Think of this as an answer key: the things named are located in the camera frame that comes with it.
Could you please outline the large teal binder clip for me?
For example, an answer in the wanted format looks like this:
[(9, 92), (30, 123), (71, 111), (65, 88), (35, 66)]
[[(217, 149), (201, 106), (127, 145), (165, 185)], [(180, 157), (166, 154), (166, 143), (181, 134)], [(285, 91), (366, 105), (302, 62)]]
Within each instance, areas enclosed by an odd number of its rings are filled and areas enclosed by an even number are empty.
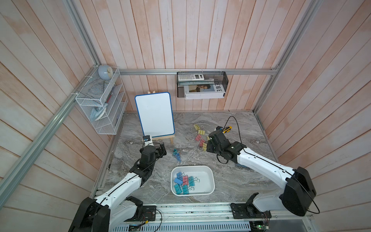
[(182, 193), (184, 195), (188, 195), (191, 190), (194, 190), (194, 186), (189, 186), (189, 185), (182, 186)]

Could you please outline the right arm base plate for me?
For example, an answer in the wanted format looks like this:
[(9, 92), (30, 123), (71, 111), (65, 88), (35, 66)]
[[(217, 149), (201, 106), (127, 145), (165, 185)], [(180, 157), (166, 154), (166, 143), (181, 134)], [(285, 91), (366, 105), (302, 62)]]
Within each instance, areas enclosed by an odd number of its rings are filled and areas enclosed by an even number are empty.
[(270, 211), (259, 211), (254, 205), (253, 200), (256, 198), (258, 193), (254, 193), (250, 196), (246, 203), (237, 204), (231, 203), (230, 207), (232, 210), (234, 219), (270, 219)]

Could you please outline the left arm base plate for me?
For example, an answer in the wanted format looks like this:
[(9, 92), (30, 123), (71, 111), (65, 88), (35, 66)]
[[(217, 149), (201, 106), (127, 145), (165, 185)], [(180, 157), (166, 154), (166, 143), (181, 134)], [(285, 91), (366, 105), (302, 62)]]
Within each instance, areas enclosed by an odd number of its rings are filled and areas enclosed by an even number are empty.
[(155, 221), (156, 220), (156, 206), (139, 206), (134, 216), (126, 222), (132, 221)]

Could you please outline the small teal binder clip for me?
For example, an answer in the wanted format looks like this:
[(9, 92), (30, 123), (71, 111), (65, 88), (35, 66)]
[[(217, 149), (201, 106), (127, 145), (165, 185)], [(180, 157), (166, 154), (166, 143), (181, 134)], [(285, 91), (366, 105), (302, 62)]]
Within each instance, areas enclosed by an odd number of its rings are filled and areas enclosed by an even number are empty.
[(189, 177), (189, 186), (193, 187), (196, 185), (196, 183), (200, 182), (200, 179), (197, 177)]

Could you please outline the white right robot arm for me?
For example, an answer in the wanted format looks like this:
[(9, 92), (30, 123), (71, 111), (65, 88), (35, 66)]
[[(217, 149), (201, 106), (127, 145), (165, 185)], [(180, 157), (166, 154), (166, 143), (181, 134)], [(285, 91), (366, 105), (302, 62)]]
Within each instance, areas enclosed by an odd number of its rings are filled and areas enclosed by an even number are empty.
[(246, 166), (279, 187), (270, 193), (254, 193), (245, 204), (232, 203), (231, 209), (235, 219), (270, 218), (270, 212), (277, 210), (287, 210), (299, 217), (309, 212), (317, 192), (306, 169), (284, 166), (254, 152), (240, 142), (231, 143), (220, 130), (210, 133), (209, 138), (207, 152), (214, 153), (226, 161)]

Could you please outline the small blue binder clip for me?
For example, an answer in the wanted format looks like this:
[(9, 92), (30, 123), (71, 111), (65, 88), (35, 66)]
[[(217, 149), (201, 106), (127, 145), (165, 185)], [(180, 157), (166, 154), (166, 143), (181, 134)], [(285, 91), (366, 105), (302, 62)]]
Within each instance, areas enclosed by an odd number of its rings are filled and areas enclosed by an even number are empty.
[(183, 180), (182, 179), (179, 179), (179, 178), (175, 178), (174, 179), (174, 183), (182, 186), (183, 185)]

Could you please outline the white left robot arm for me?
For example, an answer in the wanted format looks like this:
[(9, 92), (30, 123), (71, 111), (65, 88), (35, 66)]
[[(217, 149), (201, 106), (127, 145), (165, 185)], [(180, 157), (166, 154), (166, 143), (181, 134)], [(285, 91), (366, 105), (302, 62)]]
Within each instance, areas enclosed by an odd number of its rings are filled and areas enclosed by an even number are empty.
[(144, 225), (155, 219), (155, 207), (131, 196), (152, 175), (156, 161), (167, 154), (164, 143), (144, 143), (138, 159), (127, 175), (107, 192), (86, 198), (80, 204), (70, 232), (109, 232), (121, 223), (139, 221)]

